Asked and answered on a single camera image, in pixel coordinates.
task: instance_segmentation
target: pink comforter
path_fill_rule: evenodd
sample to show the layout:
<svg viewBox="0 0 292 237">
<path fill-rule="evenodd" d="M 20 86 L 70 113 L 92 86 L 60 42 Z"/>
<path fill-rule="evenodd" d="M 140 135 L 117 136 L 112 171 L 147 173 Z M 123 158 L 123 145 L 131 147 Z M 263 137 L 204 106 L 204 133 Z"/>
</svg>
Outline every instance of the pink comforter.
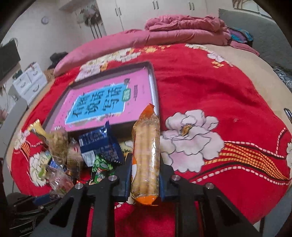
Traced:
<svg viewBox="0 0 292 237">
<path fill-rule="evenodd" d="M 146 22 L 145 30 L 149 31 L 169 31 L 177 29 L 202 29 L 210 32 L 229 31 L 221 19 L 213 16 L 204 18 L 184 15 L 164 15 L 151 18 Z"/>
<path fill-rule="evenodd" d="M 224 22 L 211 16 L 161 16 L 148 20 L 147 28 L 120 32 L 81 45 L 58 63 L 54 76 L 124 48 L 176 43 L 227 45 L 231 38 Z"/>
</svg>

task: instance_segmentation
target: television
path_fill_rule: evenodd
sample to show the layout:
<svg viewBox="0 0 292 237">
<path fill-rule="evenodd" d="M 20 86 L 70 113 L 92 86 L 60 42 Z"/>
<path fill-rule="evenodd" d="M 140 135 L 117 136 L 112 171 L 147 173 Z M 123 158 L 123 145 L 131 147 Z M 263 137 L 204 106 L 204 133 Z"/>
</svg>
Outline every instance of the television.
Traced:
<svg viewBox="0 0 292 237">
<path fill-rule="evenodd" d="M 20 57 L 14 40 L 0 47 L 0 84 L 4 77 L 18 64 Z"/>
</svg>

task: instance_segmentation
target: red bedspread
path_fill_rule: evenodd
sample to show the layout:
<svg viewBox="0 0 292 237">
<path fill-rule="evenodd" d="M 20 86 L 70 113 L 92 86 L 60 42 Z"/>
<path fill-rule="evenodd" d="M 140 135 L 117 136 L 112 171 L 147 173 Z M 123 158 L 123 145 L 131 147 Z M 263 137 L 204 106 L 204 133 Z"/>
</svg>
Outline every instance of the red bedspread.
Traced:
<svg viewBox="0 0 292 237">
<path fill-rule="evenodd" d="M 285 194 L 290 182 L 291 134 L 258 94 L 249 78 L 214 52 L 198 45 L 177 44 L 128 49 L 95 60 L 100 70 L 149 60 L 157 79 L 161 152 L 175 173 L 190 182 L 214 183 L 255 223 Z M 79 73 L 58 77 L 33 110 L 22 132 L 43 122 L 57 98 Z M 12 177 L 25 194 L 50 188 L 35 180 L 39 139 L 24 132 L 12 159 Z M 116 236 L 173 236 L 174 207 L 115 204 Z"/>
</svg>

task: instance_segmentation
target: green label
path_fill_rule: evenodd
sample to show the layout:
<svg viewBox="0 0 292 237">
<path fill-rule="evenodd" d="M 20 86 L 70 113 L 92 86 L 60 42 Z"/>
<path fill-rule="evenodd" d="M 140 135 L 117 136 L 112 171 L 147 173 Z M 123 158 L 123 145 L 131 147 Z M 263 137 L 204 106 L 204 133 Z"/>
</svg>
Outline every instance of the green label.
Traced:
<svg viewBox="0 0 292 237">
<path fill-rule="evenodd" d="M 122 101 L 126 102 L 131 98 L 131 88 L 127 88 L 123 92 Z"/>
</svg>

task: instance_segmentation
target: drawer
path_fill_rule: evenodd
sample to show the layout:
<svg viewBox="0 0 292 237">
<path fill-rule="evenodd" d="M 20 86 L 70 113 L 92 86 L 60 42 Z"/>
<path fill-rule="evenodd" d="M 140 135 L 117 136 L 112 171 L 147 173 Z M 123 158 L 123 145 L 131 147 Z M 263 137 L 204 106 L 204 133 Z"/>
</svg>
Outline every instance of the drawer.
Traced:
<svg viewBox="0 0 292 237">
<path fill-rule="evenodd" d="M 33 66 L 28 68 L 25 72 L 27 73 L 32 83 L 35 82 L 37 79 L 39 79 L 43 75 L 43 72 L 41 68 L 39 67 L 38 63 L 35 63 Z"/>
<path fill-rule="evenodd" d="M 31 81 L 29 80 L 28 76 L 26 73 L 23 73 L 17 78 L 14 82 L 13 85 L 17 92 L 21 95 L 24 91 L 26 91 L 31 85 Z"/>
<path fill-rule="evenodd" d="M 42 75 L 37 81 L 35 81 L 31 87 L 24 93 L 22 96 L 27 104 L 30 104 L 32 100 L 38 95 L 38 93 L 43 89 L 43 87 L 47 84 L 47 78 L 45 75 Z"/>
</svg>

